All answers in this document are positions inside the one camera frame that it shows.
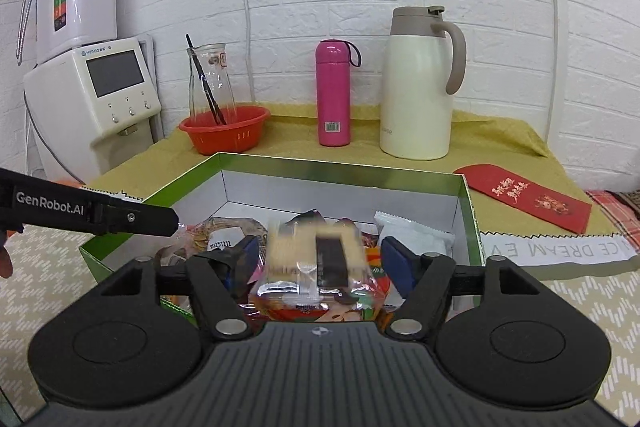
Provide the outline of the person's left hand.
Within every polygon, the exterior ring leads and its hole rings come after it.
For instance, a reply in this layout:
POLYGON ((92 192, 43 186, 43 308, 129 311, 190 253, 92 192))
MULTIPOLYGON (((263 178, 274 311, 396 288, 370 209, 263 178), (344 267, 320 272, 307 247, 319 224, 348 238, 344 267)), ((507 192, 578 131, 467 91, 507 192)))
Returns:
POLYGON ((6 240, 8 239, 8 232, 0 231, 0 277, 2 279, 8 279, 13 274, 13 263, 11 257, 6 250, 6 240))

